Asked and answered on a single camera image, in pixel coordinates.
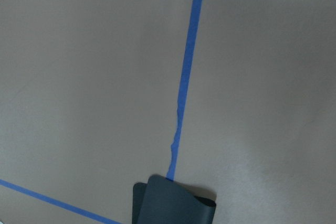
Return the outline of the black mouse pad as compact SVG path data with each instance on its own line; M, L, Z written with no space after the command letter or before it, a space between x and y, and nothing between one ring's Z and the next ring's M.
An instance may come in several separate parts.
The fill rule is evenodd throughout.
M212 223L216 202L160 175L133 185L132 223Z

